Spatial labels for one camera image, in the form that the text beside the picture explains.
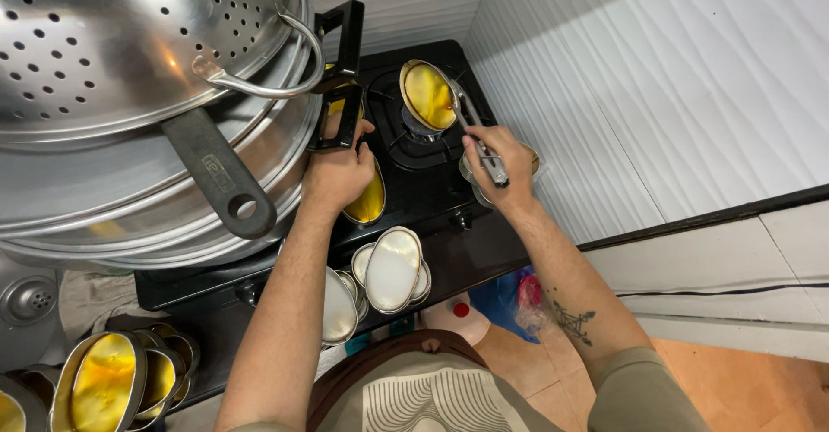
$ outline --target forearm tattoo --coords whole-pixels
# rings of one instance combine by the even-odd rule
[[[585,312],[583,314],[579,314],[578,316],[572,315],[567,313],[567,309],[561,307],[558,301],[553,300],[554,306],[554,313],[555,313],[555,321],[559,323],[559,327],[564,328],[566,331],[569,331],[576,338],[584,342],[587,346],[592,347],[593,342],[587,338],[587,331],[581,331],[581,325],[583,322],[591,320],[595,315],[596,311]]]

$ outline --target hand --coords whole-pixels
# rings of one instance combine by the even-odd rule
[[[532,195],[532,154],[519,143],[506,126],[469,126],[468,134],[478,136],[490,150],[501,157],[504,168],[510,177],[509,186],[498,189],[492,183],[492,178],[481,166],[481,159],[475,149],[475,140],[463,136],[463,148],[466,150],[467,160],[471,172],[478,180],[481,191],[495,207],[504,215],[511,215],[516,211],[528,210],[535,202]]]
[[[341,116],[342,112],[337,111],[328,117],[324,139],[337,135]],[[330,215],[334,219],[343,207],[357,200],[374,178],[374,154],[365,142],[361,143],[359,154],[355,145],[364,132],[372,131],[374,125],[368,120],[359,120],[350,149],[311,156],[303,178],[302,204],[312,207],[315,213]]]

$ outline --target black cable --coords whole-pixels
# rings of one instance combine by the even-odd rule
[[[730,289],[728,291],[720,291],[718,293],[706,293],[702,291],[644,291],[642,293],[623,293],[617,294],[617,298],[624,298],[626,296],[720,296],[721,294],[752,294],[764,293],[766,291],[774,291],[775,289],[784,288],[829,288],[829,283],[802,283],[802,284],[775,284],[773,286],[763,286],[760,288],[746,288],[746,289]]]

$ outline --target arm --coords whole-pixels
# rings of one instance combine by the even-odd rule
[[[332,136],[338,115],[326,126]],[[360,120],[355,139],[374,131]],[[325,264],[334,221],[374,177],[366,143],[314,154],[303,179],[303,200],[270,274],[225,388],[214,431],[255,422],[305,430],[323,337]]]
[[[480,167],[473,141],[464,136],[475,179],[521,237],[554,317],[585,362],[594,385],[620,351],[630,347],[652,349],[636,318],[533,197],[529,152],[503,126],[472,126],[467,132],[481,138],[502,157],[510,186],[496,189]]]

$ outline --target gray t-shirt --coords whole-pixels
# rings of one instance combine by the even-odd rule
[[[657,353],[630,348],[598,382],[588,430],[708,430]],[[233,432],[282,432],[249,424]],[[381,364],[340,397],[319,431],[560,431],[508,383],[451,354],[404,353]]]

